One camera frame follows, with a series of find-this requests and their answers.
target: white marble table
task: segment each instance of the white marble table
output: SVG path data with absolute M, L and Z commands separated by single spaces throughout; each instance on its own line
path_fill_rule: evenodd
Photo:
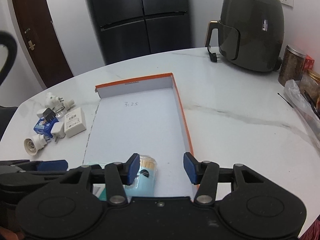
M 307 207 L 301 234 L 320 214 L 320 157 L 297 113 L 280 97 L 278 73 L 256 73 L 209 60 L 205 48 L 186 49 L 115 63 L 64 81 L 22 103 L 0 142 L 1 159 L 66 159 L 70 168 L 83 164 L 100 101 L 95 85 L 158 73 L 174 74 L 198 160 L 221 167 L 243 163 L 297 195 Z M 87 130 L 50 142 L 31 157 L 23 147 L 34 134 L 36 112 L 47 92 L 74 99 L 84 111 Z M 230 191 L 219 185 L 217 198 Z

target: door frame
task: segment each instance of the door frame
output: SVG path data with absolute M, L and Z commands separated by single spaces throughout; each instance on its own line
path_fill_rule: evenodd
M 10 13 L 11 21 L 12 21 L 12 24 L 13 24 L 14 32 L 15 32 L 16 37 L 17 37 L 17 43 L 20 45 L 20 48 L 22 49 L 22 52 L 23 52 L 25 58 L 27 59 L 27 62 L 28 62 L 28 64 L 29 64 L 29 66 L 30 66 L 33 74 L 35 75 L 37 81 L 39 82 L 41 88 L 42 88 L 43 90 L 45 90 L 45 89 L 47 89 L 47 87 L 46 87 L 46 85 L 44 84 L 42 78 L 40 77 L 40 75 L 39 75 L 39 73 L 38 73 L 38 70 L 36 69 L 35 64 L 34 64 L 33 61 L 32 61 L 32 58 L 31 58 L 31 56 L 30 56 L 30 54 L 29 54 L 29 51 L 28 51 L 28 48 L 27 48 L 27 46 L 26 46 L 26 44 L 25 44 L 25 42 L 24 42 L 24 40 L 23 40 L 22 34 L 21 34 L 21 32 L 20 32 L 20 28 L 19 28 L 19 25 L 18 25 L 18 21 L 17 21 L 17 17 L 16 17 L 16 14 L 15 14 L 14 8 L 13 8 L 12 0 L 7 0 L 7 2 L 8 2 L 9 13 Z M 56 32 L 56 29 L 54 28 L 54 24 L 53 24 L 53 23 L 52 23 L 52 26 L 53 26 L 54 32 L 55 32 L 55 34 L 56 34 L 56 36 L 57 36 L 57 32 Z M 59 45 L 60 45 L 60 47 L 61 47 L 61 50 L 62 50 L 62 52 L 63 52 L 63 55 L 64 55 L 64 57 L 66 58 L 66 61 L 67 61 L 68 65 L 70 66 L 70 64 L 69 64 L 69 62 L 68 62 L 68 59 L 67 59 L 67 57 L 66 57 L 66 55 L 65 55 L 65 53 L 64 53 L 64 51 L 63 51 L 63 48 L 62 48 L 62 46 L 61 46 L 61 44 L 60 44 L 60 41 L 59 41 L 59 37 L 58 37 L 58 36 L 57 36 L 57 39 L 58 39 Z

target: handwritten number 3:25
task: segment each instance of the handwritten number 3:25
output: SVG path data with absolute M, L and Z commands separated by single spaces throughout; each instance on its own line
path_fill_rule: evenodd
M 139 102 L 136 103 L 128 103 L 128 102 L 124 102 L 125 106 L 137 106 Z

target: brown wooden door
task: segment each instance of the brown wooden door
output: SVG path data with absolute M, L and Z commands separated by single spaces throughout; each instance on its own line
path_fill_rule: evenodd
M 53 28 L 47 1 L 12 3 L 23 40 L 44 84 L 51 87 L 73 77 Z

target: blue box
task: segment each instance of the blue box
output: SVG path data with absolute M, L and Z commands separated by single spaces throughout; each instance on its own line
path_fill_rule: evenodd
M 44 117 L 41 117 L 33 130 L 38 134 L 43 134 L 44 136 L 52 138 L 51 129 L 56 122 L 59 122 L 56 117 L 51 122 L 48 122 Z

